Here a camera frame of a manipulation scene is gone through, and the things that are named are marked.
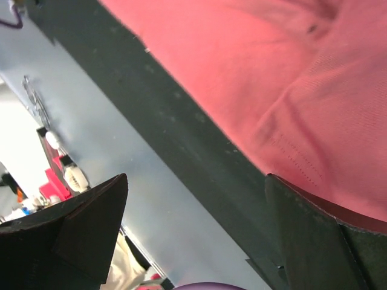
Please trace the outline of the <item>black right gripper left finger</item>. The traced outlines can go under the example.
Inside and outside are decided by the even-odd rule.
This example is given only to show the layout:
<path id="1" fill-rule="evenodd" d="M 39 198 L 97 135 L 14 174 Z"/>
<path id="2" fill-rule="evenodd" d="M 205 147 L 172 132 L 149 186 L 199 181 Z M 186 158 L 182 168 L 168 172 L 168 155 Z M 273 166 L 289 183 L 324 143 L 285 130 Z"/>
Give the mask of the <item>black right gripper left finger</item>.
<path id="1" fill-rule="evenodd" d="M 99 289 L 128 195 L 121 173 L 86 192 L 1 224 L 1 289 Z"/>

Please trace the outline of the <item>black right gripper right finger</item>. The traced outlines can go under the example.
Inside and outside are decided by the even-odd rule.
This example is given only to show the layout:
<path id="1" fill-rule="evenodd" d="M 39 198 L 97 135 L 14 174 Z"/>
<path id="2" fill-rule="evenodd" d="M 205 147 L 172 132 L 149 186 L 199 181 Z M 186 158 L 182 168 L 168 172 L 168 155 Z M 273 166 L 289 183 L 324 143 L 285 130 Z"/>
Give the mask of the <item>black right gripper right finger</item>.
<path id="1" fill-rule="evenodd" d="M 291 289 L 386 289 L 386 222 L 272 174 L 265 194 Z"/>

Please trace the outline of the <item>dusty red t-shirt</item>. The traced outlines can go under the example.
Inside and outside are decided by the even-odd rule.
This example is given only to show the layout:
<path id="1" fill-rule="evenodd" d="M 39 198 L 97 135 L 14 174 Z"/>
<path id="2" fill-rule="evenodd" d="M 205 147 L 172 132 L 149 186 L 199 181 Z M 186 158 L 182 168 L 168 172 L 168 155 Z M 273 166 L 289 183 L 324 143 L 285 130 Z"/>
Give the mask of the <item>dusty red t-shirt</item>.
<path id="1" fill-rule="evenodd" d="M 263 173 L 386 220 L 385 1 L 104 1 Z"/>

